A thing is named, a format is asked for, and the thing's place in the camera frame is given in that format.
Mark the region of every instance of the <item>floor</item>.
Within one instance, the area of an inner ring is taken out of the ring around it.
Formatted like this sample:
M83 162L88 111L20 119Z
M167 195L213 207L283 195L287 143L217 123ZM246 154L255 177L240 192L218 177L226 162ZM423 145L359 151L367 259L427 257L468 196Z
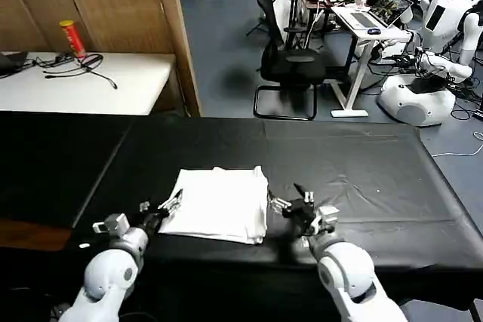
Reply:
M257 85L268 84L257 73L261 54L267 43L267 34L255 31L245 33L257 24L260 9L256 0L181 0L186 28L195 67L203 114L207 117L253 118L252 105ZM327 47L343 62L349 37L328 39ZM476 66L475 77L483 79L483 67ZM330 111L338 103L329 89L322 88L316 121L333 121ZM261 100L267 112L293 112L274 94L266 94ZM459 101L462 106L474 109ZM375 103L375 96L360 95L355 108L369 113L368 118L348 118L338 121L393 122ZM483 131L481 121L449 119L442 126L421 129L421 140L431 154L440 152L474 152L480 145L472 133ZM474 157L441 157L436 163L459 195L475 223L483 232L483 182L481 160L483 152ZM420 301L405 306L411 321L471 321L468 311Z

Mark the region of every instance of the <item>white robot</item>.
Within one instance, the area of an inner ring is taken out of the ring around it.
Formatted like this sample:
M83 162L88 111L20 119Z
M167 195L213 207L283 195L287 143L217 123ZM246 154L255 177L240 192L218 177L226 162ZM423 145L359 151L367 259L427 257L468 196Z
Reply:
M301 192L304 198L284 201L269 192L269 203L294 218L308 237L310 251L317 260L318 276L332 295L342 322L408 322L398 305L380 284L369 253L337 236L335 225L339 210L325 205L314 210L313 192ZM123 300L134 288L143 264L143 253L150 235L162 220L174 213L181 195L148 212L137 227L130 227L124 214L113 214L93 225L95 232L108 232L111 247L96 255L85 269L84 286L73 306L60 322L118 322ZM149 205L140 205L145 211Z
M442 123L456 101L447 89L471 76L469 66L483 32L483 19L472 8L479 0L421 0L423 27L413 41L421 43L415 60L419 77L388 77L377 98L389 115L414 126ZM460 57L452 62L440 53L463 32Z

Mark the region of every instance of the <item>computer mouse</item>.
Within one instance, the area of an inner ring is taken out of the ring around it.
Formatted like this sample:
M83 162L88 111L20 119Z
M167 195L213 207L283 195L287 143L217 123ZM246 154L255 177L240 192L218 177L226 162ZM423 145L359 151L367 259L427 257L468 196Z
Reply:
M370 28L370 29L368 29L368 34L371 34L371 35L380 34L380 29L379 28Z

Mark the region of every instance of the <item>laptop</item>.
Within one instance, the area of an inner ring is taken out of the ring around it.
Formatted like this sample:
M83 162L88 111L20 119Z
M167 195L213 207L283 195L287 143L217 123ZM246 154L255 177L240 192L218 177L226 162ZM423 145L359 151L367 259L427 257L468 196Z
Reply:
M9 54L0 52L0 75L10 75L22 68L27 58L27 52Z
M387 28L391 26L408 9L413 2L411 0L379 0L368 12L353 11L340 16L353 29Z

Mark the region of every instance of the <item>table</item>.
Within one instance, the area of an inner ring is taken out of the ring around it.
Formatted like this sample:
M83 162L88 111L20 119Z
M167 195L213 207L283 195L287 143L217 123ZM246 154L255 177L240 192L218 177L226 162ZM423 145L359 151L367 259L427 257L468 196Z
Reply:
M337 18L350 30L352 35L358 39L359 42L367 42L364 51L362 52L362 55L358 60L357 70L355 72L355 79L352 80L352 84L347 96L344 96L342 90L339 87L339 84L337 83L337 80L331 79L329 81L329 84L332 86L337 100L342 106L342 110L331 111L332 117L367 117L367 111L363 109L355 110L352 109L352 107L354 106L354 101L357 96L358 90L361 87L364 74L368 69L368 62L371 57L371 51L374 47L375 41L382 41L386 39L393 39L395 41L409 41L411 36L408 34L408 32L400 30L395 26L390 26L389 28L386 28L383 24L380 24L375 18L373 19L373 21L376 24L380 24L379 29L381 29L381 33L378 35L370 35L367 33L366 30L353 29L350 24L347 23L346 20L343 18L344 16L347 16L348 14L353 12L354 9L344 7L332 7L331 10L336 14Z
M483 273L483 238L418 130L404 124L138 118L82 214L71 246L90 238L93 221L134 212L147 198L166 199L180 168L258 164L281 198L295 198L292 183L298 182L317 201L340 208L339 233L372 255L396 302L422 299L468 308L481 297L468 284ZM253 303L248 311L262 304L275 314L281 306L293 306L300 316L327 314L331 299L309 251L293 243L281 216L269 211L268 226L259 246L159 236L146 253L146 278L177 296L181 314L215 314L213 300L235 308L240 299Z
M0 112L0 218L74 228L133 120Z
M173 54L102 54L95 69L117 85L86 73L72 78L46 79L44 69L32 67L0 81L0 110L27 112L148 115L167 85L176 109L183 111ZM52 60L55 53L29 53L29 59ZM74 69L68 63L49 69Z

